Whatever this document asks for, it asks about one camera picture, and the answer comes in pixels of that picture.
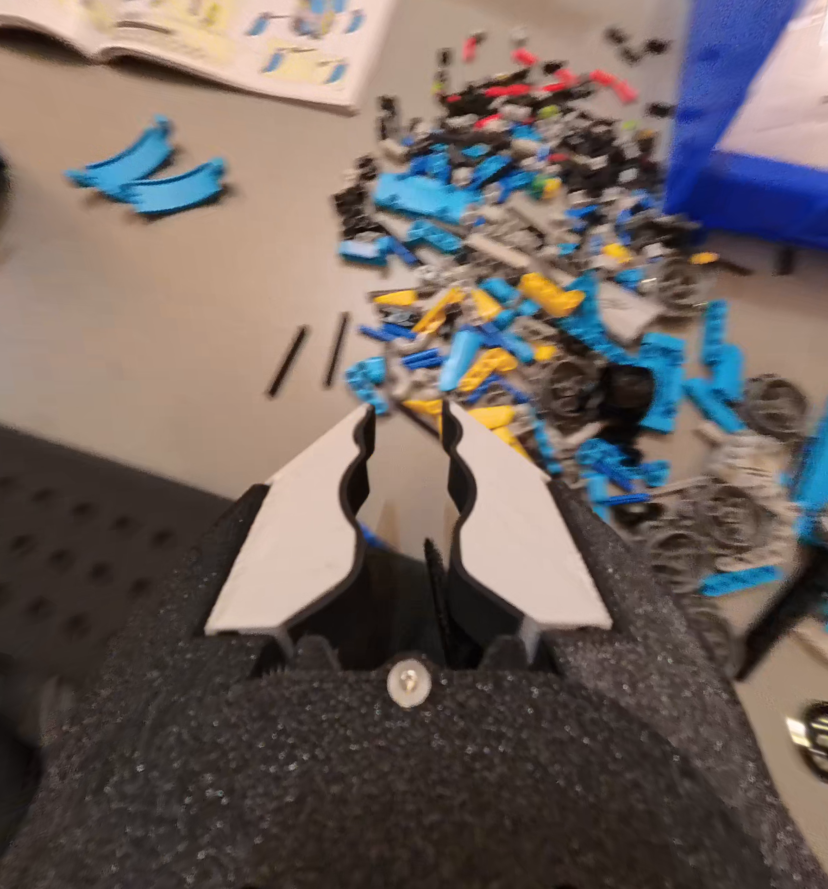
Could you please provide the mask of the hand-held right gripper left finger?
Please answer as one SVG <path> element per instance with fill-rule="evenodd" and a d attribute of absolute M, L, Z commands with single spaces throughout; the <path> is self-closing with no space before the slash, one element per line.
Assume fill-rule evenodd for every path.
<path fill-rule="evenodd" d="M 358 583 L 375 436 L 375 409 L 359 406 L 267 479 L 206 637 L 269 638 L 291 653 L 305 623 Z"/>

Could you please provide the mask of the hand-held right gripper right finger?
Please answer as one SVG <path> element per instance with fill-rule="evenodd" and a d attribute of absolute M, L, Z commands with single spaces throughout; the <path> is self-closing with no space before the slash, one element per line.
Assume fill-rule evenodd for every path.
<path fill-rule="evenodd" d="M 549 477 L 463 407 L 442 404 L 447 489 L 458 511 L 447 568 L 454 628 L 482 651 L 546 634 L 610 631 L 613 618 Z"/>

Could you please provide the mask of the pile of small brick parts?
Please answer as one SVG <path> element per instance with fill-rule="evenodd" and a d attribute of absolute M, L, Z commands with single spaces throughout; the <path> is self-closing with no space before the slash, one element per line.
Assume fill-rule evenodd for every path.
<path fill-rule="evenodd" d="M 586 103 L 639 94 L 603 69 L 542 61 L 452 83 L 432 122 L 377 100 L 387 164 L 359 157 L 333 194 L 339 258 L 401 260 L 416 282 L 367 296 L 380 354 L 345 371 L 378 415 L 442 432 L 456 403 L 642 546 L 740 681 L 795 633 L 828 662 L 828 403 L 747 376 L 719 256 L 662 208 L 656 132 Z"/>

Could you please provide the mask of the grey desk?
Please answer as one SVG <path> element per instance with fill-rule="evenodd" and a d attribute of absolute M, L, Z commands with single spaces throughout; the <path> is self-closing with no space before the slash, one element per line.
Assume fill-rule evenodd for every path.
<path fill-rule="evenodd" d="M 376 97 L 426 117 L 435 57 L 487 38 L 469 80 L 508 69 L 523 27 L 541 59 L 618 69 L 608 26 L 678 38 L 681 2 L 399 2 L 361 112 L 218 89 L 144 63 L 91 65 L 36 34 L 0 31 L 0 149 L 12 190 L 0 228 L 0 422 L 235 499 L 355 402 L 322 379 L 341 312 L 365 317 L 370 289 L 404 285 L 395 263 L 359 269 L 335 254 L 331 194 L 374 151 Z M 179 172 L 228 166 L 216 205 L 159 220 L 72 188 L 64 170 L 124 148 L 154 115 L 175 126 Z M 721 275 L 729 332 L 748 374 L 777 372 L 814 411 L 828 399 L 828 252 L 801 250 L 776 275 L 776 248 L 718 233 L 712 250 L 750 269 Z M 302 354 L 264 393 L 297 327 Z M 446 556 L 456 510 L 447 461 L 407 418 L 381 423 L 362 516 L 398 550 Z M 778 791 L 828 871 L 828 785 L 795 754 L 785 718 L 828 701 L 828 666 L 789 636 L 739 688 Z"/>

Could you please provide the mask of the black brick axle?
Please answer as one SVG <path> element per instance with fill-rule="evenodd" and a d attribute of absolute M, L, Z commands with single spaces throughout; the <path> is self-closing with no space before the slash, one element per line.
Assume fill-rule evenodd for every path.
<path fill-rule="evenodd" d="M 348 311 L 344 311 L 339 314 L 339 319 L 336 324 L 333 338 L 331 340 L 331 348 L 328 353 L 328 360 L 322 380 L 322 385 L 325 389 L 330 389 L 334 385 L 334 380 L 337 374 L 336 372 L 345 344 L 345 338 L 348 332 L 350 320 L 351 314 Z"/>
<path fill-rule="evenodd" d="M 310 327 L 307 325 L 301 325 L 297 327 L 297 330 L 294 332 L 290 343 L 285 350 L 282 359 L 279 362 L 271 381 L 269 382 L 268 387 L 264 392 L 264 395 L 268 399 L 275 399 L 278 394 L 281 393 L 290 372 L 297 362 L 301 350 L 304 348 L 304 345 L 307 342 L 309 332 Z"/>

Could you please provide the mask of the black perforated panel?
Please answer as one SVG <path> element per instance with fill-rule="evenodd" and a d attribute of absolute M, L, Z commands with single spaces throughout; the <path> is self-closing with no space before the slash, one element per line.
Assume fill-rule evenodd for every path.
<path fill-rule="evenodd" d="M 0 425 L 0 656 L 86 683 L 231 504 Z"/>

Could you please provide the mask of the black toy wheel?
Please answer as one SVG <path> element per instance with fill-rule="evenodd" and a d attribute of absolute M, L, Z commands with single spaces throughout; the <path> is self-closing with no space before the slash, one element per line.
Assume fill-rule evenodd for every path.
<path fill-rule="evenodd" d="M 811 702 L 797 717 L 786 717 L 786 729 L 806 768 L 828 784 L 828 701 Z"/>

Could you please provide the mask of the blue curved brick piece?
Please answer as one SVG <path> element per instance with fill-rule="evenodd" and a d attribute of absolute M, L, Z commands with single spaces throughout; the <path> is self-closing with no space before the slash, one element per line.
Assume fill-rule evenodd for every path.
<path fill-rule="evenodd" d="M 142 216 L 166 216 L 211 203 L 222 194 L 226 162 L 215 157 L 181 174 L 130 182 L 119 200 Z"/>
<path fill-rule="evenodd" d="M 149 178 L 172 160 L 172 122 L 155 116 L 153 123 L 126 149 L 116 155 L 79 169 L 64 171 L 64 178 L 79 188 L 92 188 L 107 198 L 122 201 L 122 190 L 129 184 Z"/>

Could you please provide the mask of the blue plastic bin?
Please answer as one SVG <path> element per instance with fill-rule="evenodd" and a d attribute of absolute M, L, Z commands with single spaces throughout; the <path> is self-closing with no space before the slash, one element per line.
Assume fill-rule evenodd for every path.
<path fill-rule="evenodd" d="M 828 250 L 828 170 L 717 148 L 801 2 L 693 2 L 665 207 L 709 229 Z"/>

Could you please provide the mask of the open instruction booklet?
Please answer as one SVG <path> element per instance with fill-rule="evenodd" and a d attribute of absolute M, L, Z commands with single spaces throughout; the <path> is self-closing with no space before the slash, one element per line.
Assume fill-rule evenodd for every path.
<path fill-rule="evenodd" d="M 175 68 L 231 89 L 356 109 L 392 1 L 0 1 L 0 28 L 56 39 L 89 61 Z"/>

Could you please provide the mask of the clear plastic parts bags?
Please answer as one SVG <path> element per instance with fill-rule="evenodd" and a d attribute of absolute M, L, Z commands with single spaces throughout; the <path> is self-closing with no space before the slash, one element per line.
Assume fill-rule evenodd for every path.
<path fill-rule="evenodd" d="M 828 1 L 800 3 L 717 148 L 828 170 Z"/>

